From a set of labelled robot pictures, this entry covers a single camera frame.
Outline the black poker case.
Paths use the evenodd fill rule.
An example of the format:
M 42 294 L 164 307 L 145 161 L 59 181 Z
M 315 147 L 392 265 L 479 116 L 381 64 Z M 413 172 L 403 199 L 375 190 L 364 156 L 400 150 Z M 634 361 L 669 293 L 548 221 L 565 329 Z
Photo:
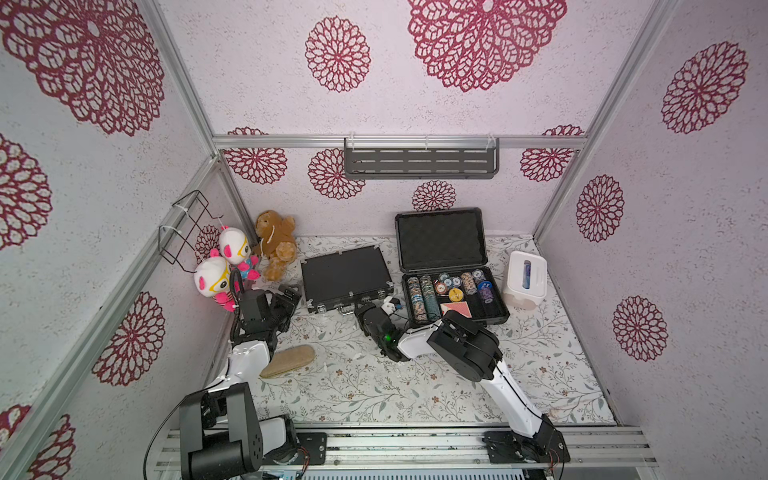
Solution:
M 378 246 L 316 256 L 302 260 L 300 265 L 306 306 L 311 314 L 336 309 L 353 311 L 359 303 L 384 299 L 395 291 Z

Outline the grey hard poker case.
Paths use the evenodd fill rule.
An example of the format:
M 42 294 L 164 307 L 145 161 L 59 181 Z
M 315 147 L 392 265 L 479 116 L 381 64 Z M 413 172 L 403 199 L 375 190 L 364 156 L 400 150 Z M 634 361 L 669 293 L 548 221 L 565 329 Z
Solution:
M 482 210 L 478 207 L 432 212 L 406 212 L 395 216 L 401 285 L 406 310 L 416 325 L 408 280 L 425 275 L 437 280 L 479 270 L 484 287 L 467 302 L 471 319 L 482 325 L 501 325 L 510 316 L 488 266 Z

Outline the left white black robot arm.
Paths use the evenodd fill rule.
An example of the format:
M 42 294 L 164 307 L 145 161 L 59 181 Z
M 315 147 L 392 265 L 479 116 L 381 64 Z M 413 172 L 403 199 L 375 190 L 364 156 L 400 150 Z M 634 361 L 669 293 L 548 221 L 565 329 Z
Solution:
M 180 470 L 184 479 L 230 479 L 258 471 L 264 463 L 300 456 L 292 420 L 261 420 L 251 385 L 275 357 L 278 335 L 289 329 L 301 294 L 246 290 L 235 295 L 231 347 L 223 373 L 179 406 Z

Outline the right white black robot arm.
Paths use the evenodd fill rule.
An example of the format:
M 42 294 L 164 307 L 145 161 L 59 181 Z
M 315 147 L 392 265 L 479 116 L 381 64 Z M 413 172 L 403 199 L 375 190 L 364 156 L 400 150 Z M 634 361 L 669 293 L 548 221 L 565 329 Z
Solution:
M 571 460 L 564 435 L 512 377 L 496 335 L 454 310 L 428 326 L 400 330 L 391 320 L 395 310 L 388 303 L 366 302 L 356 306 L 355 316 L 363 333 L 390 360 L 407 362 L 436 354 L 486 391 L 509 425 L 507 432 L 484 434 L 491 462 L 554 466 Z

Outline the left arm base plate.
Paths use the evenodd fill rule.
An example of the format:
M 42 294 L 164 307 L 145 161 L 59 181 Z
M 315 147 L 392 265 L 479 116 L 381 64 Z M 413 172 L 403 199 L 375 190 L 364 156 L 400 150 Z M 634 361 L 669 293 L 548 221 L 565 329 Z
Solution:
M 297 434 L 297 441 L 289 441 L 286 448 L 264 457 L 263 466 L 303 466 L 308 459 L 309 466 L 326 463 L 328 435 L 325 432 L 303 432 Z

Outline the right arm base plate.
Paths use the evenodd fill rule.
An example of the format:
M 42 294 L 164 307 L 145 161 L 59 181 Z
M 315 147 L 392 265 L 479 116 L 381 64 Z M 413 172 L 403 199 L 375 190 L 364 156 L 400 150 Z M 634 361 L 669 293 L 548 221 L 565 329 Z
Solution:
M 571 461 L 565 439 L 557 430 L 539 432 L 533 438 L 512 431 L 486 431 L 482 440 L 492 464 L 554 465 Z

